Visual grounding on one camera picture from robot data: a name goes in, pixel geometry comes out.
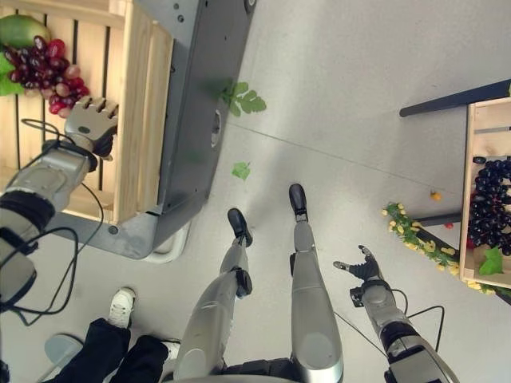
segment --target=bunch of grapes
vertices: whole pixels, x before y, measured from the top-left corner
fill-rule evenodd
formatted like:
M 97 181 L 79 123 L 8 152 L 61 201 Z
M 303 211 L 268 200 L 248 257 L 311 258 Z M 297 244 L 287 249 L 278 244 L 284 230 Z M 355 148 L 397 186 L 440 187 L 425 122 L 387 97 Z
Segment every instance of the bunch of grapes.
M 475 247 L 488 244 L 511 255 L 511 213 L 504 206 L 511 204 L 511 184 L 503 184 L 504 179 L 511 180 L 511 160 L 487 161 L 479 171 L 470 202 L 469 240 Z
M 15 67 L 9 72 L 9 79 L 21 84 L 28 95 L 41 93 L 50 103 L 50 113 L 62 118 L 71 113 L 80 98 L 89 94 L 80 77 L 80 67 L 71 65 L 64 55 L 62 40 L 46 42 L 41 36 L 34 37 L 33 47 L 4 49 L 5 58 Z

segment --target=concrete floor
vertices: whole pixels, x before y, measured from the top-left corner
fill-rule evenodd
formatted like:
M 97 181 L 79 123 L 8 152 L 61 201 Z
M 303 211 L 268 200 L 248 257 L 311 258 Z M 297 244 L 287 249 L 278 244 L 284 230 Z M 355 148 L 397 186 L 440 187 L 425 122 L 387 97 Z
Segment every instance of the concrete floor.
M 210 200 L 192 225 L 184 254 L 154 265 L 86 249 L 65 312 L 29 330 L 13 314 L 2 315 L 2 358 L 13 382 L 34 381 L 47 368 L 43 343 L 51 334 L 83 338 L 89 322 L 108 313 L 119 286 L 138 293 L 134 338 L 180 337 L 231 242 L 226 212 L 232 206 L 245 213 L 254 232 L 248 249 L 254 292 L 236 307 L 226 360 L 288 356 L 292 181 L 307 191 L 323 276 L 340 314 L 375 339 L 365 311 L 349 298 L 357 281 L 332 266 L 337 259 L 359 262 L 357 245 L 364 243 L 388 282 L 408 294 L 410 312 L 445 306 L 440 354 L 460 381 L 509 381 L 511 307 L 406 249 L 386 231 L 379 211 L 391 200 L 416 215 L 461 206 L 465 110 L 406 119 L 398 110 L 508 78 L 510 14 L 507 0 L 259 0 L 240 79 L 268 109 L 229 120 Z M 231 175 L 238 161 L 250 162 L 245 182 Z M 433 188 L 443 194 L 440 203 L 429 199 Z M 438 228 L 454 245 L 457 229 Z M 42 241 L 34 256 L 38 288 L 26 305 L 46 301 L 70 251 L 64 239 Z M 414 323 L 433 343 L 438 316 Z M 344 381 L 383 381 L 382 356 L 344 323 L 339 330 Z

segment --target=white sneaker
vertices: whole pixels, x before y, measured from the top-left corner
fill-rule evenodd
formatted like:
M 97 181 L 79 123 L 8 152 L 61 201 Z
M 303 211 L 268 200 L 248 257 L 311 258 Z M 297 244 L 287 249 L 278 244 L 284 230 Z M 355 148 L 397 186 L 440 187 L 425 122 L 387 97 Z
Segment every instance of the white sneaker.
M 165 361 L 174 361 L 177 359 L 179 348 L 181 347 L 181 341 L 179 339 L 171 339 L 169 341 L 161 341 L 168 348 L 168 356 Z
M 135 302 L 135 291 L 128 287 L 120 288 L 112 298 L 110 303 L 110 314 L 108 323 L 122 329 L 129 326 L 129 318 L 133 311 L 133 303 Z

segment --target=person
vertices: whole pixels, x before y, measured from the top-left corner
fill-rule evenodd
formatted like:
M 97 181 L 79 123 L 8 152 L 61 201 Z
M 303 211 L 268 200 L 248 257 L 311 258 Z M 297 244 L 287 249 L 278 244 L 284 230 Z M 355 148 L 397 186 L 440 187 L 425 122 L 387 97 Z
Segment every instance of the person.
M 112 298 L 108 318 L 90 323 L 83 348 L 46 383 L 102 383 L 117 367 L 110 383 L 157 383 L 163 364 L 177 358 L 180 342 L 143 335 L 128 351 L 134 302 L 135 292 L 120 288 Z

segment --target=black pants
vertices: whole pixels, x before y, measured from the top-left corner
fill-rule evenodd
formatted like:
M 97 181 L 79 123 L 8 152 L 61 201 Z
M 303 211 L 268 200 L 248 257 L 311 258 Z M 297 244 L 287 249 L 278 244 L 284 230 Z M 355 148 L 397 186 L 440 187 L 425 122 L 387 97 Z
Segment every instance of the black pants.
M 160 340 L 144 335 L 128 352 L 130 332 L 105 319 L 92 322 L 83 349 L 46 383 L 102 383 L 124 360 L 110 383 L 157 383 L 168 356 Z

